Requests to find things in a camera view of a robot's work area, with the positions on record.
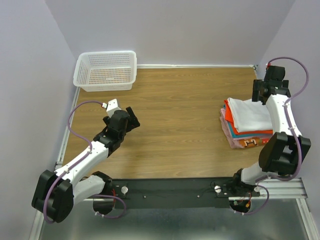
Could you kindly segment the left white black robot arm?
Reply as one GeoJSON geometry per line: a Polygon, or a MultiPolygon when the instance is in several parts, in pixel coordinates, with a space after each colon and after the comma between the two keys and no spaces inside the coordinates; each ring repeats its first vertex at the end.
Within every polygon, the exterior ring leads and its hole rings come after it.
{"type": "Polygon", "coordinates": [[[117,199],[111,177],[100,171],[85,175],[112,155],[140,122],[131,107],[108,113],[103,120],[106,127],[83,152],[65,166],[45,170],[39,176],[31,205],[43,214],[47,223],[62,222],[74,205],[89,197],[117,199]]]}

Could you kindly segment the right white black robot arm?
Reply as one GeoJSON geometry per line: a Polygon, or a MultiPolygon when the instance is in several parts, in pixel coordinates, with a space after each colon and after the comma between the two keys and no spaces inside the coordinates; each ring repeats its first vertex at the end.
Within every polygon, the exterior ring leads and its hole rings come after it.
{"type": "Polygon", "coordinates": [[[233,175],[228,188],[236,196],[252,192],[256,184],[265,179],[290,181],[295,178],[311,148],[311,140],[302,136],[295,123],[285,73],[284,67],[268,65],[264,79],[253,82],[252,100],[266,106],[273,135],[262,148],[258,162],[233,175]]]}

